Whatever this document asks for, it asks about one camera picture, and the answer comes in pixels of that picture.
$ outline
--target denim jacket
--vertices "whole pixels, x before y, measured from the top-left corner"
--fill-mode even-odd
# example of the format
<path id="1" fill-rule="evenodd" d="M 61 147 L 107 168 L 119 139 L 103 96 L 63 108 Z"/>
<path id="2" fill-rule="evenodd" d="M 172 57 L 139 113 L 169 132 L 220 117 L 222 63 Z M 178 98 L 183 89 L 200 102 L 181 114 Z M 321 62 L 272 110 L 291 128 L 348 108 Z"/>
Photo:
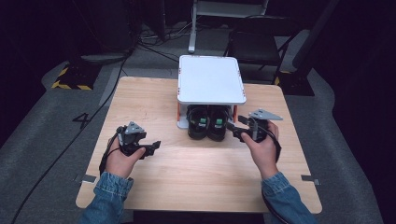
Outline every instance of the denim jacket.
<path id="1" fill-rule="evenodd" d="M 120 223 L 123 202 L 134 181 L 103 172 L 93 192 L 95 197 L 78 223 Z M 282 173 L 264 179 L 262 192 L 266 200 L 289 223 L 317 223 L 300 199 L 298 191 Z M 276 217 L 273 223 L 281 223 Z"/>

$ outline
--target person's right hand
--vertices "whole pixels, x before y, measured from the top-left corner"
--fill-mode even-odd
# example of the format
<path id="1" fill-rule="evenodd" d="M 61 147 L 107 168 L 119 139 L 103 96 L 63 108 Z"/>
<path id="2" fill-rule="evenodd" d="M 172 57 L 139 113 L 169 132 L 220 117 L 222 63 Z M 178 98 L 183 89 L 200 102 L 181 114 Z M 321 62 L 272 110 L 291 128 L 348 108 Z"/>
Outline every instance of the person's right hand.
<path id="1" fill-rule="evenodd" d="M 277 140 L 279 137 L 279 130 L 277 126 L 269 120 L 268 130 L 275 135 Z M 250 149 L 251 157 L 259 168 L 262 179 L 267 179 L 279 172 L 276 167 L 276 146 L 270 136 L 267 135 L 260 143 L 256 143 L 247 133 L 242 133 L 241 136 Z"/>
<path id="2" fill-rule="evenodd" d="M 145 154 L 145 151 L 146 149 L 141 147 L 134 154 L 127 157 L 120 151 L 120 141 L 116 137 L 108 151 L 106 171 L 125 179 L 128 178 L 134 168 L 134 164 Z"/>

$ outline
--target cable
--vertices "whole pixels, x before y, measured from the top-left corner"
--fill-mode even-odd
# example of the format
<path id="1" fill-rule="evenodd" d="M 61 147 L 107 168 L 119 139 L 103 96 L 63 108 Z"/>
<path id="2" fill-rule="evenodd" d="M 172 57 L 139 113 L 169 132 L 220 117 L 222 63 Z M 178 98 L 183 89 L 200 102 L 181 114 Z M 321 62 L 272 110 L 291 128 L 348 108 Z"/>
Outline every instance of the cable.
<path id="1" fill-rule="evenodd" d="M 271 132 L 271 131 L 269 131 L 269 130 L 266 130 L 266 129 L 260 127 L 260 126 L 258 126 L 258 127 L 259 127 L 261 130 L 263 130 L 265 133 L 267 133 L 267 134 L 273 139 L 274 142 L 277 142 L 276 137 L 275 137 L 275 135 L 273 134 L 273 132 Z"/>
<path id="2" fill-rule="evenodd" d="M 122 68 L 122 72 L 125 74 L 125 76 L 128 77 L 128 74 L 123 70 L 123 68 Z"/>
<path id="3" fill-rule="evenodd" d="M 183 35 L 190 35 L 190 34 L 187 34 L 187 33 L 186 33 L 186 32 L 187 32 L 186 28 L 189 27 L 191 24 L 192 24 L 192 21 L 189 22 L 189 23 L 187 23 L 186 25 L 184 25 L 183 27 L 181 27 L 181 28 L 179 28 L 179 29 L 177 29 L 177 30 L 174 30 L 174 28 L 170 28 L 171 31 L 168 32 L 167 34 L 165 34 L 165 36 L 164 36 L 164 37 L 165 37 L 165 40 L 164 40 L 164 41 L 162 41 L 157 35 L 151 34 L 151 33 L 149 32 L 149 30 L 144 30 L 143 32 L 148 32 L 148 34 L 145 35 L 145 36 L 142 36 L 142 34 L 143 34 L 143 32 L 142 32 L 142 33 L 141 33 L 141 36 L 139 37 L 139 41 L 140 41 L 142 44 L 144 44 L 144 45 L 146 45 L 146 46 L 150 46 L 150 47 L 153 47 L 153 46 L 160 46 L 160 45 L 162 45 L 162 44 L 168 42 L 169 40 L 179 39 L 179 38 L 181 38 Z M 154 43 L 143 42 L 143 39 L 152 39 L 152 38 L 155 38 Z"/>
<path id="4" fill-rule="evenodd" d="M 141 49 L 141 48 L 137 48 L 137 49 L 140 49 L 140 50 L 143 50 L 143 51 L 146 51 L 146 52 L 152 52 L 152 50 Z M 158 50 L 155 50 L 155 51 L 160 52 L 160 53 L 162 53 L 162 54 L 167 54 L 167 55 L 174 56 L 174 57 L 177 58 L 177 59 L 178 59 L 178 57 L 179 57 L 179 56 L 177 56 L 176 54 L 166 53 L 166 52 L 162 52 L 162 51 L 158 51 Z"/>
<path id="5" fill-rule="evenodd" d="M 128 57 L 126 57 L 123 61 L 122 64 L 120 66 L 120 71 L 119 71 L 119 75 L 116 81 L 116 84 L 113 87 L 113 90 L 111 91 L 111 93 L 107 96 L 107 98 L 105 99 L 105 101 L 102 103 L 102 105 L 95 111 L 95 113 L 91 116 L 91 118 L 86 122 L 86 124 L 79 130 L 79 132 L 76 134 L 76 136 L 69 142 L 69 144 L 64 148 L 64 150 L 61 152 L 61 154 L 55 159 L 55 161 L 53 161 L 53 163 L 49 166 L 49 168 L 44 172 L 44 174 L 42 176 L 40 176 L 40 178 L 38 178 L 38 180 L 35 182 L 35 185 L 30 189 L 29 193 L 26 195 L 26 197 L 23 199 L 23 202 L 21 203 L 20 207 L 17 210 L 17 213 L 15 214 L 14 218 L 12 219 L 11 224 L 14 224 L 15 221 L 17 220 L 18 215 L 20 214 L 23 206 L 26 204 L 27 200 L 30 198 L 30 196 L 32 195 L 33 191 L 35 190 L 35 188 L 38 186 L 38 184 L 44 179 L 44 177 L 47 175 L 47 173 L 52 169 L 52 167 L 55 165 L 55 163 L 62 157 L 62 155 L 67 151 L 67 149 L 69 149 L 71 147 L 71 145 L 76 141 L 76 139 L 79 137 L 79 135 L 84 131 L 84 129 L 90 124 L 90 122 L 93 120 L 93 118 L 99 113 L 99 111 L 105 106 L 105 104 L 107 103 L 107 101 L 110 99 L 111 95 L 113 94 L 114 90 L 117 87 L 117 84 L 119 82 L 120 79 L 120 74 L 121 74 L 121 70 L 122 67 L 124 66 L 126 60 L 128 59 Z"/>
<path id="6" fill-rule="evenodd" d="M 99 164 L 99 175 L 102 175 L 102 173 L 105 171 L 105 169 L 106 169 L 106 163 L 107 163 L 107 158 L 108 158 L 108 156 L 110 155 L 110 153 L 114 152 L 114 151 L 117 150 L 117 149 L 120 149 L 120 148 L 118 147 L 118 148 L 112 150 L 110 153 L 108 153 L 108 151 L 109 151 L 110 148 L 111 148 L 111 145 L 113 145 L 113 142 L 114 142 L 114 140 L 116 139 L 116 137 L 117 137 L 118 134 L 119 134 L 119 133 L 116 132 L 116 133 L 111 137 L 110 141 L 109 141 L 108 144 L 107 144 L 106 151 L 105 151 L 105 153 L 103 154 L 103 157 L 102 157 L 102 159 L 101 159 L 101 161 L 100 161 L 100 164 Z"/>
<path id="7" fill-rule="evenodd" d="M 150 51 L 152 51 L 152 52 L 154 52 L 154 53 L 158 53 L 158 54 L 162 55 L 163 57 L 165 57 L 165 58 L 167 58 L 167 59 L 170 59 L 170 60 L 172 60 L 172 61 L 178 63 L 178 60 L 175 60 L 175 59 L 173 59 L 173 58 L 171 58 L 171 57 L 168 57 L 168 56 L 164 55 L 163 53 L 161 53 L 161 52 L 159 52 L 159 51 L 157 51 L 157 50 L 155 50 L 155 49 L 148 48 L 148 47 L 146 47 L 145 45 L 143 45 L 143 44 L 141 44 L 141 43 L 137 43 L 137 45 L 139 45 L 139 46 L 141 46 L 141 47 L 143 47 L 143 48 L 145 48 L 145 49 L 148 49 L 148 50 L 150 50 Z"/>
<path id="8" fill-rule="evenodd" d="M 113 150 L 111 150 L 108 154 L 107 154 L 107 156 L 109 157 L 110 156 L 110 154 L 111 153 L 113 153 L 115 150 L 120 150 L 120 148 L 119 147 L 117 147 L 117 148 L 114 148 Z"/>

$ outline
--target black chair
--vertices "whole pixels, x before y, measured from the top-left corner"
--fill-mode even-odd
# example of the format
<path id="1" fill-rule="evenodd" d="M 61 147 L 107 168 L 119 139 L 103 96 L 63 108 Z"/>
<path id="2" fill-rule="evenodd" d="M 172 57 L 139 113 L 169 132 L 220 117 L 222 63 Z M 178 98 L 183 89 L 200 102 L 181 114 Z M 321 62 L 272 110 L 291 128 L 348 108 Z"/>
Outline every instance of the black chair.
<path id="1" fill-rule="evenodd" d="M 301 31 L 302 26 L 292 18 L 248 16 L 230 32 L 224 56 L 234 57 L 239 63 L 260 64 L 259 70 L 265 65 L 276 66 L 274 84 L 289 42 Z M 277 36 L 288 37 L 280 47 Z"/>

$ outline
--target pair of shoes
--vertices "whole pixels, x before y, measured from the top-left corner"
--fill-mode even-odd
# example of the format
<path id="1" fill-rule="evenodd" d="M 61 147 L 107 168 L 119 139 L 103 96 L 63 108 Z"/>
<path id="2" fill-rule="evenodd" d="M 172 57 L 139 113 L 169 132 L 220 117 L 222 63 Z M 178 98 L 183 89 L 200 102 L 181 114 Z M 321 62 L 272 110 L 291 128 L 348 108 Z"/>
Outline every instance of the pair of shoes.
<path id="1" fill-rule="evenodd" d="M 200 140 L 206 136 L 213 141 L 224 139 L 230 107 L 228 105 L 189 105 L 189 137 Z"/>

